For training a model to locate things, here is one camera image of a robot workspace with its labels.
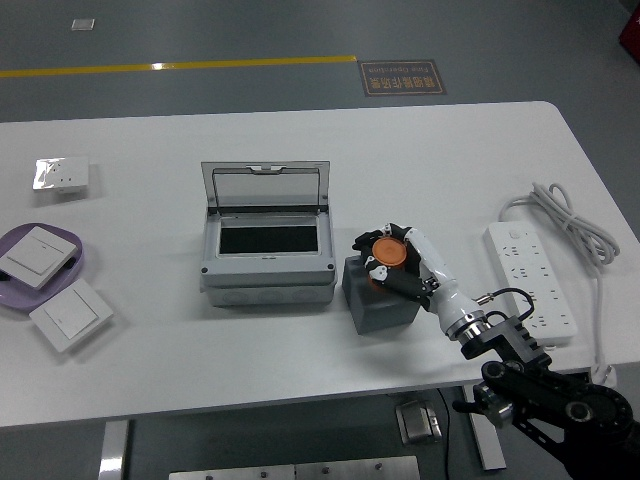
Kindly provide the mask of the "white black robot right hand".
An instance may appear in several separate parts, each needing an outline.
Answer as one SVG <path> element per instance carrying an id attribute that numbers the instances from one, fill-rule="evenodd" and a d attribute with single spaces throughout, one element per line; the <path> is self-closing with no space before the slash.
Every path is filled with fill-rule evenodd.
<path id="1" fill-rule="evenodd" d="M 391 240 L 406 249 L 403 268 L 374 253 L 374 246 L 382 240 Z M 460 290 L 454 274 L 420 230 L 389 223 L 356 237 L 352 248 L 360 253 L 373 284 L 435 314 L 450 340 L 464 344 L 489 330 L 479 303 Z"/>

